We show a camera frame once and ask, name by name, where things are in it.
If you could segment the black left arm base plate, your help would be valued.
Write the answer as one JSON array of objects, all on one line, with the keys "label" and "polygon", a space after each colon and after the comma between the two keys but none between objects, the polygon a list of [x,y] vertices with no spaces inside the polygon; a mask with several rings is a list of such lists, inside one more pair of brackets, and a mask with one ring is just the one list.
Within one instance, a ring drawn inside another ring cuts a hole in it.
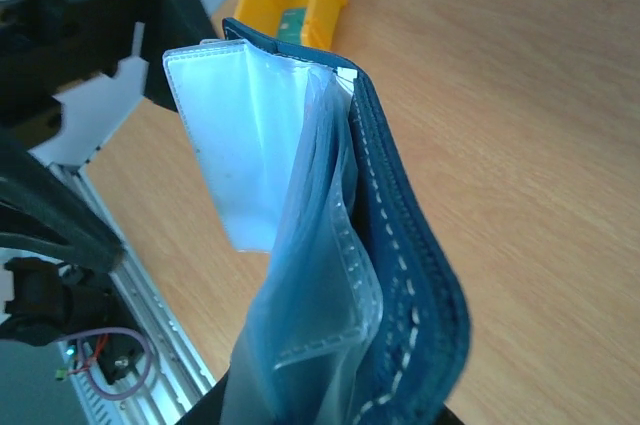
[{"label": "black left arm base plate", "polygon": [[132,372],[145,354],[136,338],[122,333],[107,332],[74,340],[78,342],[84,371],[89,370],[95,381],[101,379],[108,385]]}]

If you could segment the blue leather card holder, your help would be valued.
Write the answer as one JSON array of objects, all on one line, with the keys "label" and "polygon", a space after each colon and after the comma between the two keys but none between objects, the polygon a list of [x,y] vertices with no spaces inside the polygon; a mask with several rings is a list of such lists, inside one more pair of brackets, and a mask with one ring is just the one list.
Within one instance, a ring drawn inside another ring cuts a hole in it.
[{"label": "blue leather card holder", "polygon": [[434,424],[471,321],[370,77],[234,19],[163,66],[232,246],[267,275],[220,424]]}]

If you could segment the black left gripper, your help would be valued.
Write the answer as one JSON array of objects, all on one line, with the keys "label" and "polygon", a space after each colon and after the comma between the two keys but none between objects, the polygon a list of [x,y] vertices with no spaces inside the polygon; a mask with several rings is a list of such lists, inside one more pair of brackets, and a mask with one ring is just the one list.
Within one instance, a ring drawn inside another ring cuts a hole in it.
[{"label": "black left gripper", "polygon": [[131,56],[137,22],[147,62],[143,95],[177,110],[163,68],[167,50],[217,36],[201,0],[1,0],[1,125],[59,127],[56,94]]}]

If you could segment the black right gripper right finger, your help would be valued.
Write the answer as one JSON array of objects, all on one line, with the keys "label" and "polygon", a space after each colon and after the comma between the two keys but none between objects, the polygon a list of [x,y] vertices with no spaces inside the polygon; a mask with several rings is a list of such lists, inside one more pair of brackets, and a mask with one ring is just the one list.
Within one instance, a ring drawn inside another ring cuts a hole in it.
[{"label": "black right gripper right finger", "polygon": [[439,402],[435,411],[434,425],[466,425],[447,405],[447,400]]}]

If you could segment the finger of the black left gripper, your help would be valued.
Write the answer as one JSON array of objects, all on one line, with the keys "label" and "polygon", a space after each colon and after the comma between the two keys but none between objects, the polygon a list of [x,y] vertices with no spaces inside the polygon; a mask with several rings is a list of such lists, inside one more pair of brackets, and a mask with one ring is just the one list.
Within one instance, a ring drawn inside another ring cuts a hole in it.
[{"label": "finger of the black left gripper", "polygon": [[1,134],[1,246],[108,273],[124,257],[116,233],[10,134]]}]

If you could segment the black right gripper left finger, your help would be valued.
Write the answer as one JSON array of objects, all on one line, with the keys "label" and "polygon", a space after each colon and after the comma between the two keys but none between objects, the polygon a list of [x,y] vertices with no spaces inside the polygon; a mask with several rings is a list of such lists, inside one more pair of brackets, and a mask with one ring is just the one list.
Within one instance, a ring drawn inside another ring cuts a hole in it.
[{"label": "black right gripper left finger", "polygon": [[176,425],[219,425],[227,382],[228,374],[225,373]]}]

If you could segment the teal credit card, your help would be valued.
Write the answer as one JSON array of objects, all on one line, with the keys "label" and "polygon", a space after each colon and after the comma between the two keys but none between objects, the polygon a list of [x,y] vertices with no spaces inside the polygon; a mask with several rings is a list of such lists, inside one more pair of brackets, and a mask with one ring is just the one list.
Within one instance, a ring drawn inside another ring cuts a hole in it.
[{"label": "teal credit card", "polygon": [[276,38],[279,41],[301,45],[305,16],[305,8],[290,8],[284,10],[281,14]]}]

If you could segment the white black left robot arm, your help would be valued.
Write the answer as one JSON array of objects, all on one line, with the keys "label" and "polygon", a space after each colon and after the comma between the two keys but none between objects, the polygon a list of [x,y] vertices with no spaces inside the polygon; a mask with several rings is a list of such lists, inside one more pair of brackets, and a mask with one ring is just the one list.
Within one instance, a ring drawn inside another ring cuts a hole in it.
[{"label": "white black left robot arm", "polygon": [[58,266],[106,274],[124,245],[31,149],[60,131],[61,90],[115,75],[137,24],[143,94],[174,110],[162,57],[214,36],[201,0],[1,0],[1,244],[18,253],[1,267],[11,290],[1,302],[5,340],[43,346],[110,316],[105,293],[65,284]]}]

